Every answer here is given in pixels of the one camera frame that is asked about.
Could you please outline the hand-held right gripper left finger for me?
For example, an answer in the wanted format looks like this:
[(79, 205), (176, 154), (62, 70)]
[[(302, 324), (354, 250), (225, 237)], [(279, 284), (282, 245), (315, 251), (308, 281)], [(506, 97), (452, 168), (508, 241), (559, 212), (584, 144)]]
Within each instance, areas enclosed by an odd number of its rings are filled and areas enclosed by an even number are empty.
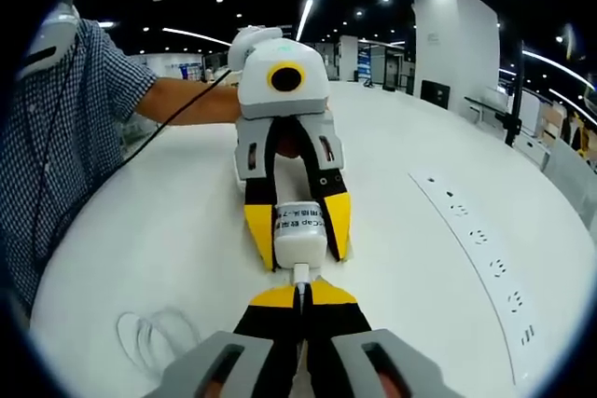
[(231, 332), (218, 331), (168, 365), (149, 397), (287, 397), (299, 364), (299, 288), (255, 296)]

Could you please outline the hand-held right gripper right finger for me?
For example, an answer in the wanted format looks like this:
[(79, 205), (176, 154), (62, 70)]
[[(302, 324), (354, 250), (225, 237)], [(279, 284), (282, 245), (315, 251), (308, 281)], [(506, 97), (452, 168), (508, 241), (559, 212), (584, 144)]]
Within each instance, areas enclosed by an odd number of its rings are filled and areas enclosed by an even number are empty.
[(439, 366), (374, 329), (355, 297), (321, 278), (305, 291), (307, 368), (317, 397), (458, 397)]

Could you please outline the person's left hand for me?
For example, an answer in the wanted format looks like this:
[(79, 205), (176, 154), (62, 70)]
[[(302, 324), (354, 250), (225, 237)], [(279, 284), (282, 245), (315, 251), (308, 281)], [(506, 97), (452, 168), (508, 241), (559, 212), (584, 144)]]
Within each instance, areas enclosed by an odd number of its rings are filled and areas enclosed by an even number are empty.
[(288, 133), (282, 135), (278, 140), (276, 153), (285, 158), (299, 157), (300, 149), (295, 136)]

